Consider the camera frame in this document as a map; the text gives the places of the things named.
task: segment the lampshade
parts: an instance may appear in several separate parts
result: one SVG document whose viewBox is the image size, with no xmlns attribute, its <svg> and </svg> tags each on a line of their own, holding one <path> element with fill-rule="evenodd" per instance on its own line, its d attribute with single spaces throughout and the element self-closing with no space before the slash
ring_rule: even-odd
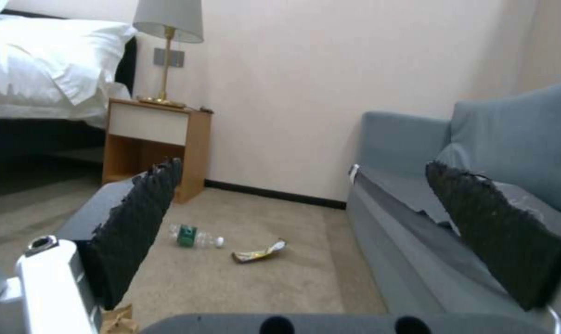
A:
<svg viewBox="0 0 561 334">
<path fill-rule="evenodd" d="M 140 0 L 134 27 L 141 32 L 165 38 L 164 26 L 175 28 L 173 40 L 204 42 L 201 0 Z"/>
</svg>

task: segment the wall outlet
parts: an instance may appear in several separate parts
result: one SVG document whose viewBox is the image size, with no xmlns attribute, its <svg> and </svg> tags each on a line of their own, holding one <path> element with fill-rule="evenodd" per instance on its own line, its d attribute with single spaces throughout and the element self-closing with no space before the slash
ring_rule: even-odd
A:
<svg viewBox="0 0 561 334">
<path fill-rule="evenodd" d="M 171 67 L 183 67 L 183 60 L 185 59 L 185 53 L 183 51 L 169 51 L 169 66 Z M 155 47 L 155 65 L 164 66 L 165 64 L 165 49 L 159 49 Z"/>
</svg>

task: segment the green bottle label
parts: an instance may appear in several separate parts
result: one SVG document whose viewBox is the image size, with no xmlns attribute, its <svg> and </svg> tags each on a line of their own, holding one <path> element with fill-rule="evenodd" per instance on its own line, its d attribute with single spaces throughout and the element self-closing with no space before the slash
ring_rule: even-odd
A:
<svg viewBox="0 0 561 334">
<path fill-rule="evenodd" d="M 177 243 L 181 247 L 193 247 L 193 242 L 196 239 L 198 229 L 193 226 L 181 225 L 179 226 L 179 233 L 177 235 Z"/>
</svg>

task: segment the nightstand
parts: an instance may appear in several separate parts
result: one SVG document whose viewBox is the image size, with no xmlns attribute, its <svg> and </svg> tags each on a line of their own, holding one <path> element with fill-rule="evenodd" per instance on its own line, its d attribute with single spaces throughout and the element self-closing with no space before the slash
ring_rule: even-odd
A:
<svg viewBox="0 0 561 334">
<path fill-rule="evenodd" d="M 211 117 L 198 110 L 110 99 L 103 183 L 130 178 L 166 157 L 179 157 L 183 176 L 174 201 L 189 201 L 204 189 Z"/>
</svg>

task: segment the sofa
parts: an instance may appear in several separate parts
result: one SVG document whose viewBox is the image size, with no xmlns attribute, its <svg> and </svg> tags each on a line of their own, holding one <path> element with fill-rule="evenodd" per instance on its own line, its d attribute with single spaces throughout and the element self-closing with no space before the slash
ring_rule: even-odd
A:
<svg viewBox="0 0 561 334">
<path fill-rule="evenodd" d="M 542 120 L 557 109 L 550 120 Z M 513 124 L 505 124 L 506 119 Z M 546 306 L 522 309 L 456 233 L 455 222 L 425 177 L 429 161 L 439 159 L 471 170 L 489 161 L 481 154 L 490 154 L 495 157 L 491 161 L 517 171 L 499 173 L 498 167 L 480 166 L 475 172 L 537 193 L 517 193 L 522 188 L 513 188 L 510 193 L 517 200 L 511 202 L 528 199 L 529 208 L 524 209 L 553 217 L 549 220 L 554 223 L 546 227 L 561 234 L 561 211 L 556 209 L 561 207 L 561 166 L 558 173 L 543 172 L 561 163 L 561 142 L 554 142 L 561 140 L 560 119 L 561 84 L 494 101 L 460 102 L 451 120 L 375 111 L 363 115 L 359 154 L 349 172 L 347 213 L 389 313 L 504 315 L 561 333 L 561 279 Z M 548 126 L 548 121 L 556 123 Z M 523 139 L 526 133 L 534 135 Z M 487 150 L 481 141 L 501 151 Z M 504 146 L 512 151 L 506 153 Z M 515 152 L 522 150 L 527 154 Z M 531 158 L 531 152 L 541 154 Z M 467 165 L 473 154 L 477 162 Z M 535 182 L 543 174 L 549 179 Z M 551 190 L 556 182 L 560 188 Z"/>
</svg>

